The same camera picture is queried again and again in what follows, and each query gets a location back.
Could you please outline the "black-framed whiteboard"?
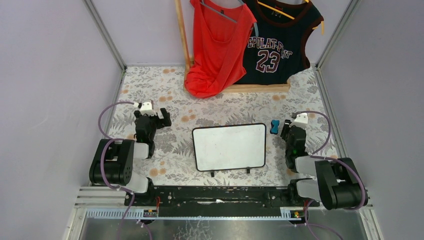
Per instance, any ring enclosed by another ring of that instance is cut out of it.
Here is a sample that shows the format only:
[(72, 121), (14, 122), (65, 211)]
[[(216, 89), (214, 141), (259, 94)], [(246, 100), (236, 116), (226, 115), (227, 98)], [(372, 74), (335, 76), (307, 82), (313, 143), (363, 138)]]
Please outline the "black-framed whiteboard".
[(195, 167), (199, 172), (251, 169), (266, 165), (267, 126), (264, 123), (196, 127), (191, 132)]

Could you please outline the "blue bone-shaped eraser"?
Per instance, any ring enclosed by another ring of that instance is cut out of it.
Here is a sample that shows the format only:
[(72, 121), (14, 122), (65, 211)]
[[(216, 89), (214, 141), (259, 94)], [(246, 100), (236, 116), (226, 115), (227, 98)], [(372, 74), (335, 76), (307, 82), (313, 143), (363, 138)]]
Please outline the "blue bone-shaped eraser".
[(280, 121), (273, 119), (271, 121), (270, 125), (271, 126), (270, 126), (269, 133), (272, 134), (272, 135), (277, 135), (279, 133)]

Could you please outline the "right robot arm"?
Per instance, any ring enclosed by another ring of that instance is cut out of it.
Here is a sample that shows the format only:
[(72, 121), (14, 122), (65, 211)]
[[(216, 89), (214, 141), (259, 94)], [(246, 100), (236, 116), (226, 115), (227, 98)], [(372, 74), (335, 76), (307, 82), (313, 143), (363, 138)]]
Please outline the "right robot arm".
[(368, 203), (368, 193), (351, 158), (308, 154), (306, 130), (291, 120), (285, 120), (280, 136), (285, 142), (286, 167), (307, 176), (290, 181), (290, 199), (315, 201), (327, 210), (357, 210)]

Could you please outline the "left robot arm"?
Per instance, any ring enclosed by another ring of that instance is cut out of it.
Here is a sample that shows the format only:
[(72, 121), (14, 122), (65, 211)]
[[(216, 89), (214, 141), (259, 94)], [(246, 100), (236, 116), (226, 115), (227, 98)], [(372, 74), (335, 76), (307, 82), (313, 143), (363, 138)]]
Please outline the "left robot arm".
[(92, 184), (130, 194), (147, 193), (150, 179), (133, 173), (134, 159), (152, 158), (156, 131), (172, 125), (170, 113), (165, 108), (161, 108), (160, 113), (134, 112), (135, 140), (112, 138), (99, 141), (88, 172)]

